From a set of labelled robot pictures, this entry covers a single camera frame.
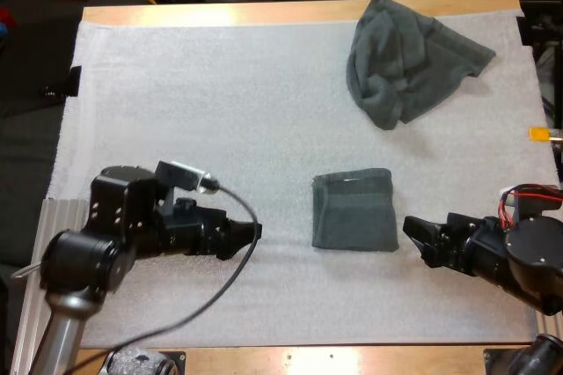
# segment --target wooden table edge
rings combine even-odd
[[[428,16],[520,8],[519,0],[395,0]],[[86,7],[83,21],[115,26],[240,26],[358,19],[369,0]]]

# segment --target table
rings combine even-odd
[[[359,18],[369,0],[260,3],[179,4],[84,9],[83,20],[129,26],[237,26],[303,23]],[[396,0],[430,16],[514,10],[518,0]],[[540,330],[555,332],[553,320],[540,319]],[[336,346],[191,348],[187,370],[207,374],[483,374],[483,348],[510,345]],[[81,350],[78,361],[96,350]],[[101,360],[77,373],[98,373]]]

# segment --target dark gray cloth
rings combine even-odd
[[[398,249],[391,172],[385,168],[313,179],[313,241],[324,249]]]
[[[379,128],[394,129],[478,76],[495,53],[392,0],[371,0],[347,62],[348,89]]]

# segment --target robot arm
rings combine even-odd
[[[513,216],[504,210],[509,200]],[[554,315],[563,309],[563,223],[542,211],[556,210],[562,201],[559,190],[521,185],[502,196],[499,217],[449,213],[445,224],[406,217],[403,231],[430,268],[481,277]],[[487,370],[491,375],[556,375],[563,370],[563,342],[539,335],[529,348],[511,350]]]

